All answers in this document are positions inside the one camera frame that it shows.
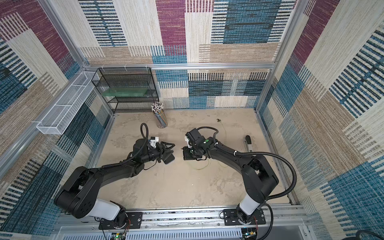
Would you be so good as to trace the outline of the black smartphone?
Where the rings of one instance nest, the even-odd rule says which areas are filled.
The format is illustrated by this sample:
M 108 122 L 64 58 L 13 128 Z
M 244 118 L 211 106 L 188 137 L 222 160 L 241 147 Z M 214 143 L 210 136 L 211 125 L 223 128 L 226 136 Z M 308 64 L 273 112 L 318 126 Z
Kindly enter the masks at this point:
M 174 151 L 169 151 L 169 152 L 165 152 L 162 155 L 162 161 L 165 165 L 167 165 L 167 164 L 169 164 L 175 160 L 175 156 L 173 155 L 173 153 L 174 153 Z

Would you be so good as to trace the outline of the yellow-green wired earphones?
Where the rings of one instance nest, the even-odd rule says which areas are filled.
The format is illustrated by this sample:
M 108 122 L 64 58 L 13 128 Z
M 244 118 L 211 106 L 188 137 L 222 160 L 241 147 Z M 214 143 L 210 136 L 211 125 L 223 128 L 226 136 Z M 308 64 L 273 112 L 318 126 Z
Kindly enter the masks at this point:
M 212 125 L 210 125 L 210 126 L 205 125 L 205 126 L 196 127 L 196 129 L 200 128 L 199 132 L 206 139 L 210 139 L 210 147 L 208 148 L 209 158 L 206 159 L 208 161 L 210 161 L 210 160 L 217 160 L 218 161 L 217 158 L 214 158 L 213 153 L 217 154 L 216 146 L 219 142 L 218 134 L 220 133 L 220 130 L 223 130 L 225 133 L 225 141 L 227 139 L 227 130 L 223 124 L 222 119 L 216 118 L 215 123 L 216 124 L 213 126 Z

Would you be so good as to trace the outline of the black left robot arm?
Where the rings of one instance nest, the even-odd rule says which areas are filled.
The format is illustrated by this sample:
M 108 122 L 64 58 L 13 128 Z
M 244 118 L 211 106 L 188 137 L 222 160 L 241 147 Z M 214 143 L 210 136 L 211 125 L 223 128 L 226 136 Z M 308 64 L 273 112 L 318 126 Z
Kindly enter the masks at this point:
M 125 208 L 98 198 L 99 190 L 121 179 L 137 176 L 148 162 L 171 163 L 175 144 L 139 139 L 126 160 L 99 168 L 78 167 L 60 188 L 54 204 L 77 219 L 95 217 L 108 221 L 125 218 Z

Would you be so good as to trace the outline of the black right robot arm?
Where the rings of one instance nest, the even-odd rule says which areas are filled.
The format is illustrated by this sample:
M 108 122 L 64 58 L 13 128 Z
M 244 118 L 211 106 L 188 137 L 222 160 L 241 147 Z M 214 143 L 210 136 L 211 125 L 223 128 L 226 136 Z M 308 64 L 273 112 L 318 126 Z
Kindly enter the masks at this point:
M 268 160 L 261 154 L 240 155 L 213 137 L 205 138 L 198 129 L 186 133 L 187 146 L 183 147 L 184 160 L 213 159 L 226 164 L 242 175 L 246 195 L 237 206 L 240 223 L 252 221 L 257 209 L 260 209 L 279 184 L 279 179 Z

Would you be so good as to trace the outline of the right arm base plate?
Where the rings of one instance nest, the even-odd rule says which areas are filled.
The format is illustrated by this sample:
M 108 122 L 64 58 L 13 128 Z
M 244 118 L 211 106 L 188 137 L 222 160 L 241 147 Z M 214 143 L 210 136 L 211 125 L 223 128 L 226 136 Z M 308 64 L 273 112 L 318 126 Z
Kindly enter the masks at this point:
M 224 209 L 219 217 L 226 226 L 265 225 L 266 219 L 262 209 L 256 209 L 251 215 L 245 214 L 240 209 Z

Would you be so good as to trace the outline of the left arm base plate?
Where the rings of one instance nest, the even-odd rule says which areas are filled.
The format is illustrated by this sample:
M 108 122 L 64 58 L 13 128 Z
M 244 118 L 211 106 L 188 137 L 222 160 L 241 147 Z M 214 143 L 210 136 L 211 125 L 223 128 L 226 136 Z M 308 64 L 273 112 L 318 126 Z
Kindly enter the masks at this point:
M 114 220 L 102 219 L 99 230 L 131 230 L 139 229 L 142 223 L 143 212 L 128 212 L 119 214 Z

